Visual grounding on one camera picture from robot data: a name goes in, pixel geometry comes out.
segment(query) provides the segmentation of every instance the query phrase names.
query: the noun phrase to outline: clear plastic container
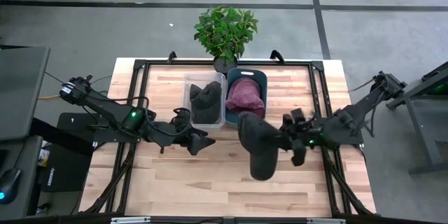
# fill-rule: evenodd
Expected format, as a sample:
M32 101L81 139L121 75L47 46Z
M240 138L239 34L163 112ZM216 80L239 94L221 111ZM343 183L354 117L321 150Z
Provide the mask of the clear plastic container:
M221 96L220 96L220 112L219 117L215 123L211 124L195 124L193 119L191 125L195 128L204 131L215 131L219 130L225 122L225 77L222 73L186 73L183 78L183 94L182 94L182 107L190 109L191 101L190 101L190 88L191 85L196 85L201 89L204 89L206 85L212 82L218 82L221 85Z

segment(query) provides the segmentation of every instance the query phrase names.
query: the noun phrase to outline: green leaves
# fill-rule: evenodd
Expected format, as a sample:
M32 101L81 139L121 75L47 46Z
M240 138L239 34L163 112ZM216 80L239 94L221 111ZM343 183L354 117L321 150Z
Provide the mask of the green leaves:
M257 23L250 10L210 8L199 16L194 39L214 57L239 59L244 53L244 44L253 40L254 32L258 33Z

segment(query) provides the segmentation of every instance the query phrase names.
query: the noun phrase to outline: computer mouse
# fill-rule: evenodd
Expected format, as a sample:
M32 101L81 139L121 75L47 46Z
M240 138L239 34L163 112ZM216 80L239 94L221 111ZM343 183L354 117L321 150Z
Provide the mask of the computer mouse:
M11 203L18 193L21 172L19 169L9 169L0 177L0 204Z

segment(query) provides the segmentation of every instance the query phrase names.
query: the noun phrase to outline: gray desk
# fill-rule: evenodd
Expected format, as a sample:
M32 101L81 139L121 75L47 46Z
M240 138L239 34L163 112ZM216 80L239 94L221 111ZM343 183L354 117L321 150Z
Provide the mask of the gray desk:
M0 220L20 219L27 215L36 175L37 160L42 147L42 138L40 136L30 136L23 141L2 141L0 149L8 150L8 157L5 159L0 173L3 174L6 170L13 168L23 144L24 149L17 163L17 168L22 171L19 193L10 204L0 205Z

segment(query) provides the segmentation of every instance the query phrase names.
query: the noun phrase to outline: potted plant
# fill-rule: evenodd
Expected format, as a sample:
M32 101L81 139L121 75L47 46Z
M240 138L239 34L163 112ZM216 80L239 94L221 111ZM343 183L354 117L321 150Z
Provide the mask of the potted plant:
M258 33L258 20L253 12L218 6L210 8L199 16L195 40L205 47L205 52L214 56L213 67L217 72L227 74L237 67L244 53L244 44L252 41Z

